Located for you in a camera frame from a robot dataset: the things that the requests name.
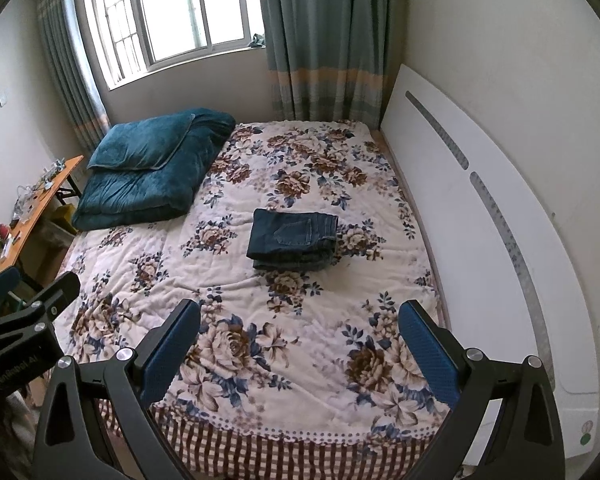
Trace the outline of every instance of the floral bedspread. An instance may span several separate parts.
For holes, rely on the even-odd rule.
[[[261,272],[253,211],[339,216],[319,272]],[[181,218],[79,235],[63,264],[80,297],[56,320],[80,362],[135,346],[183,298],[202,328],[160,406],[241,434],[377,449],[435,433],[435,401],[397,332],[417,299],[435,319],[429,260],[395,173],[361,123],[239,125]]]

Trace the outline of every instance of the blue gripper pad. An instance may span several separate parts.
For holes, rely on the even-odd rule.
[[[424,316],[428,315],[422,307]],[[454,409],[460,399],[458,370],[445,349],[412,304],[405,301],[398,311],[400,335],[416,359],[431,392],[440,402]]]
[[[140,402],[145,409],[164,398],[199,330],[199,304],[183,300],[161,326],[149,330],[140,342],[136,363],[141,366]]]

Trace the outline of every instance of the cloth on windowsill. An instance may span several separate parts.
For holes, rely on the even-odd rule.
[[[251,48],[262,48],[264,46],[264,35],[256,32],[249,46]]]
[[[256,209],[247,257],[258,270],[321,270],[333,260],[338,217]]]

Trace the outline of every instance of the white headboard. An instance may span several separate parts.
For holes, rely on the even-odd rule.
[[[538,199],[489,136],[404,65],[381,129],[429,240],[452,333],[492,359],[540,356],[566,456],[590,451],[598,421],[591,323]],[[480,459],[498,407],[492,401],[467,462]]]

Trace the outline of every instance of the metal screw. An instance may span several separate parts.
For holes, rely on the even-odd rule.
[[[68,366],[71,364],[71,358],[68,355],[65,355],[64,357],[61,357],[58,359],[58,366],[60,368],[68,368]]]
[[[540,358],[538,356],[535,356],[535,355],[530,355],[526,359],[526,362],[528,362],[529,366],[532,366],[533,368],[539,368],[542,366],[542,361],[540,360]]]
[[[480,352],[477,348],[469,348],[466,351],[466,356],[471,359],[471,361],[482,361],[484,354]]]
[[[129,361],[131,356],[134,354],[134,351],[131,348],[121,348],[116,353],[116,359],[118,361]]]

